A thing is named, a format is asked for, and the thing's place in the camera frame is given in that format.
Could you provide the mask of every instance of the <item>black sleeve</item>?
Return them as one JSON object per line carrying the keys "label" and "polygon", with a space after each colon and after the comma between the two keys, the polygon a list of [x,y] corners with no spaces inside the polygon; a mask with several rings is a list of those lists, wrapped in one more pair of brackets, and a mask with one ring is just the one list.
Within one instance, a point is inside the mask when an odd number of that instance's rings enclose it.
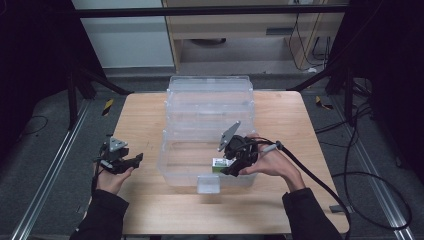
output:
{"label": "black sleeve", "polygon": [[342,239],[336,227],[325,216],[310,188],[284,194],[283,204],[294,240]]}
{"label": "black sleeve", "polygon": [[128,205],[128,202],[114,194],[96,190],[86,217],[72,233],[70,240],[120,240]]}

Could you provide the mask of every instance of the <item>wall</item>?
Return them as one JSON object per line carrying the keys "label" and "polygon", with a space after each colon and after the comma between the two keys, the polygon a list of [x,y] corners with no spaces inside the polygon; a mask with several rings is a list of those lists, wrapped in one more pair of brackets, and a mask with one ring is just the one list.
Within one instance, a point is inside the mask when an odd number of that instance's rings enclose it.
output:
{"label": "wall", "polygon": [[[160,0],[73,0],[76,9],[162,7]],[[173,67],[164,17],[81,19],[102,67]]]}

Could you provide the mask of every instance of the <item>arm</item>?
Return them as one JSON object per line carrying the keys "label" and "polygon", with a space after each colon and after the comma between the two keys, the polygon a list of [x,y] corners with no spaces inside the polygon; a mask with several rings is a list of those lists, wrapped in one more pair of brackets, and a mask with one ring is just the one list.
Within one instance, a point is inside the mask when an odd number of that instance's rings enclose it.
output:
{"label": "arm", "polygon": [[123,218],[128,202],[116,196],[134,168],[123,174],[102,171],[84,220],[72,233],[70,240],[110,239],[122,236]]}
{"label": "arm", "polygon": [[264,173],[283,178],[290,193],[283,196],[293,239],[342,239],[325,216],[310,188],[305,186],[299,170],[280,151],[260,153],[257,162],[240,171],[241,175]]}

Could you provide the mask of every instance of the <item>plastic bin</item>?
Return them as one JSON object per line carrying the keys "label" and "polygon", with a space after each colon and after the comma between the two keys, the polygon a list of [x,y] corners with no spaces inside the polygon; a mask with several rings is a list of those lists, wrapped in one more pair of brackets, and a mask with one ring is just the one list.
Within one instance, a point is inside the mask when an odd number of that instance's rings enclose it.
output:
{"label": "plastic bin", "polygon": [[252,84],[240,77],[171,77],[167,90],[166,128],[157,167],[170,186],[198,186],[201,193],[216,193],[212,184],[250,186],[255,175],[226,176],[212,173],[224,131],[241,121],[236,134],[255,132]]}

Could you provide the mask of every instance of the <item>light wood tabletop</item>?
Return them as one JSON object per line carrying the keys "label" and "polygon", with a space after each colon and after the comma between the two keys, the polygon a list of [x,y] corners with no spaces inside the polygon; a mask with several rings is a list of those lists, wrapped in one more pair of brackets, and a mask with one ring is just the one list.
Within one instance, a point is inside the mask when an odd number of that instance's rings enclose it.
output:
{"label": "light wood tabletop", "polygon": [[[119,195],[130,206],[124,234],[277,234],[290,233],[281,197],[288,188],[280,177],[258,174],[251,187],[223,187],[220,194],[197,194],[196,187],[169,186],[156,168],[165,128],[166,93],[127,97],[114,137],[128,142],[132,158],[143,152]],[[303,99],[298,92],[254,91],[255,128],[280,140],[308,169],[335,191]],[[343,213],[331,213],[337,202],[306,174],[305,183],[340,232],[348,230]]]}

